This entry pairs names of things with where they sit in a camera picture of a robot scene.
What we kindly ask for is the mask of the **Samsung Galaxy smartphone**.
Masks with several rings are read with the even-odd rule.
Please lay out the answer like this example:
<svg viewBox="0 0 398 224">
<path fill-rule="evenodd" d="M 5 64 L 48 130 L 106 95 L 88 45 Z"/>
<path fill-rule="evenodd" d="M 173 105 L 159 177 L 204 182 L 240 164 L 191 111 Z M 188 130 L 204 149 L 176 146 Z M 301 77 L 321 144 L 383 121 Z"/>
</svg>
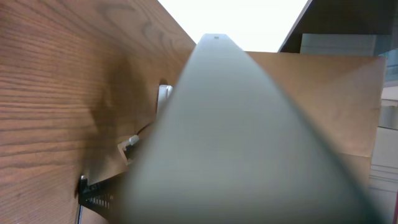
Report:
<svg viewBox="0 0 398 224">
<path fill-rule="evenodd" d="M 119 223 L 382 223 L 332 143 L 227 35 L 195 47 L 126 173 Z"/>
</svg>

